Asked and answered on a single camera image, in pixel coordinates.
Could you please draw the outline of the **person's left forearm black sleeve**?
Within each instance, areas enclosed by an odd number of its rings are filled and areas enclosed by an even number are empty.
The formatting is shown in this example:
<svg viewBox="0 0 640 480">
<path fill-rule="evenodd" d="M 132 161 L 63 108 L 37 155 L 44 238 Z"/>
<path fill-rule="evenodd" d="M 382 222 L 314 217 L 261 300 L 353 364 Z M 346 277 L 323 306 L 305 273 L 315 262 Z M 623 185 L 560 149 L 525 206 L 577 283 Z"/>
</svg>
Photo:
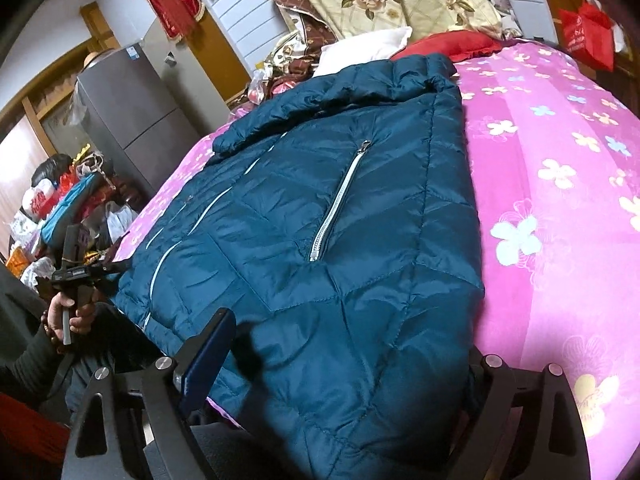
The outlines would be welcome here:
<svg viewBox="0 0 640 480">
<path fill-rule="evenodd" d="M 1 392 L 31 408 L 46 400 L 63 356 L 60 342 L 49 326 L 43 325 L 25 351 L 10 365 L 1 367 Z"/>
</svg>

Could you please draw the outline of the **person's left hand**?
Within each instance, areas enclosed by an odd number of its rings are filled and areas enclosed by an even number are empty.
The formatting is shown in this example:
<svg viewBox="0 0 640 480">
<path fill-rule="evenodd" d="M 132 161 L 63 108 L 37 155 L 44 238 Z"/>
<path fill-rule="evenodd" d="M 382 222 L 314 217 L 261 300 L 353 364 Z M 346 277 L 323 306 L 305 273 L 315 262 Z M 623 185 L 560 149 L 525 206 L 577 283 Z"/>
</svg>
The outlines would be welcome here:
<svg viewBox="0 0 640 480">
<path fill-rule="evenodd" d="M 88 304 L 77 307 L 64 292 L 58 292 L 43 315 L 44 330 L 50 338 L 64 344 L 65 336 L 87 335 L 96 318 L 96 295 L 91 294 Z"/>
</svg>

